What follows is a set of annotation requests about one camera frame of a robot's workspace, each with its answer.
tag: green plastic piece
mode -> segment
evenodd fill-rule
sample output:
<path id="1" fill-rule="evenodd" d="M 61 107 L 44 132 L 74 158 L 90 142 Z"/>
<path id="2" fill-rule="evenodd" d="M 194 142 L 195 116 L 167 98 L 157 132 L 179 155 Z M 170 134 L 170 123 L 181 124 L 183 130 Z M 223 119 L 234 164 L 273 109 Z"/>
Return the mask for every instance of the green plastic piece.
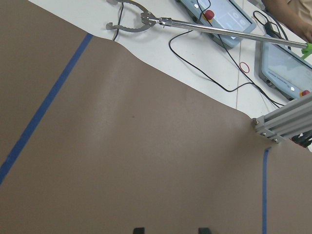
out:
<path id="1" fill-rule="evenodd" d="M 302 49 L 301 52 L 303 53 L 302 59 L 306 59 L 310 54 L 312 54 L 312 44 L 307 43 L 307 47 Z"/>

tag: person's arm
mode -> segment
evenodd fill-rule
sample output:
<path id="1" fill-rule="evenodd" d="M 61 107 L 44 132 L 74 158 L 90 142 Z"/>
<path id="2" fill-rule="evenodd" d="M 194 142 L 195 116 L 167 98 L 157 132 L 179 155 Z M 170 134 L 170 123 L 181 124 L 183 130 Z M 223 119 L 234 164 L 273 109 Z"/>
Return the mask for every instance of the person's arm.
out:
<path id="1" fill-rule="evenodd" d="M 263 0 L 268 12 L 303 40 L 312 43 L 312 25 L 303 21 L 285 0 Z"/>

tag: white table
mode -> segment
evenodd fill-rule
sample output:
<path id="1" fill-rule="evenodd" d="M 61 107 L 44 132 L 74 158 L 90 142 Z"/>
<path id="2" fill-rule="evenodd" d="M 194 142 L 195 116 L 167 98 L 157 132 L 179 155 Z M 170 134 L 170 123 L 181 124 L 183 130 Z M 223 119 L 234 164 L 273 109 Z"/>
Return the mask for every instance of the white table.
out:
<path id="1" fill-rule="evenodd" d="M 106 0 L 30 0 L 34 4 L 63 18 L 77 27 L 97 37 L 112 39 L 114 31 L 106 30 L 109 22 L 117 24 L 120 3 L 111 5 Z M 137 0 L 157 17 L 171 17 L 176 20 L 191 21 L 182 4 L 175 0 L 146 1 Z M 255 6 L 246 0 L 236 2 L 252 16 Z M 139 9 L 125 4 L 121 24 L 128 27 L 140 27 Z M 274 109 L 263 95 L 253 86 L 247 85 L 238 91 L 227 93 L 217 85 L 207 80 L 200 72 L 178 59 L 168 47 L 168 41 L 173 36 L 185 32 L 177 28 L 162 28 L 154 26 L 142 33 L 120 32 L 116 42 L 125 46 L 136 57 L 145 63 L 169 74 L 196 90 L 240 110 L 250 117 L 259 117 Z M 303 42 L 295 34 L 286 30 L 289 39 Z M 263 29 L 257 27 L 253 33 L 263 35 Z M 173 47 L 188 61 L 201 68 L 228 89 L 247 82 L 247 79 L 236 68 L 225 50 L 214 43 L 208 35 L 191 32 L 173 42 Z M 237 63 L 243 61 L 250 67 L 248 76 L 255 81 L 272 99 L 280 103 L 288 101 L 276 90 L 269 88 L 254 71 L 256 42 L 244 39 L 240 45 L 230 50 Z"/>

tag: red button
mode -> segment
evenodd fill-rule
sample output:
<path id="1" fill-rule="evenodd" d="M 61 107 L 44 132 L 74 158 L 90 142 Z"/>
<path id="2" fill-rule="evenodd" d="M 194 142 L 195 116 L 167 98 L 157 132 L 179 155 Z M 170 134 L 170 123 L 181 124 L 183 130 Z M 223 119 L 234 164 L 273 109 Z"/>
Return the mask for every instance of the red button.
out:
<path id="1" fill-rule="evenodd" d="M 207 20 L 212 20 L 213 17 L 215 17 L 215 14 L 214 14 L 214 12 L 213 12 L 212 10 L 207 10 L 207 11 L 205 12 L 204 16 L 205 16 L 205 18 L 206 18 Z"/>
<path id="2" fill-rule="evenodd" d="M 310 93 L 309 90 L 305 90 L 305 91 L 302 91 L 302 92 L 300 93 L 300 96 L 303 97 L 304 95 L 307 95 L 307 94 L 309 94 L 309 93 Z"/>

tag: blue tape strip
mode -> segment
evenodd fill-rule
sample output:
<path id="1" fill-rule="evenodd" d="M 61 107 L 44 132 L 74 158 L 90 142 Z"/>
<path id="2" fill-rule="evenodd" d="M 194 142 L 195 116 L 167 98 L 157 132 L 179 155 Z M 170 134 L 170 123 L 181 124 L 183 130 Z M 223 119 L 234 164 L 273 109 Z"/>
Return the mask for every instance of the blue tape strip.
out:
<path id="1" fill-rule="evenodd" d="M 262 234 L 267 234 L 267 165 L 269 149 L 266 149 L 263 156 L 262 169 Z"/>
<path id="2" fill-rule="evenodd" d="M 62 85 L 67 80 L 69 74 L 71 73 L 72 69 L 76 65 L 77 61 L 79 60 L 80 56 L 82 55 L 85 48 L 88 46 L 89 42 L 91 41 L 93 35 L 87 34 L 83 39 L 82 43 L 66 65 L 65 69 L 63 70 L 62 74 L 59 76 L 58 80 L 50 90 L 49 94 L 36 111 L 33 118 L 30 120 L 29 124 L 25 128 L 24 132 L 20 136 L 19 140 L 16 142 L 15 146 L 11 150 L 10 154 L 6 158 L 5 162 L 0 167 L 0 185 L 2 184 L 4 178 L 9 173 L 11 167 L 13 166 L 14 162 L 20 155 L 21 151 L 23 150 L 24 146 L 27 144 L 28 140 L 30 139 L 31 135 L 35 131 L 36 127 L 40 123 L 42 117 L 48 110 L 49 106 L 53 102 L 54 98 L 60 91 Z"/>

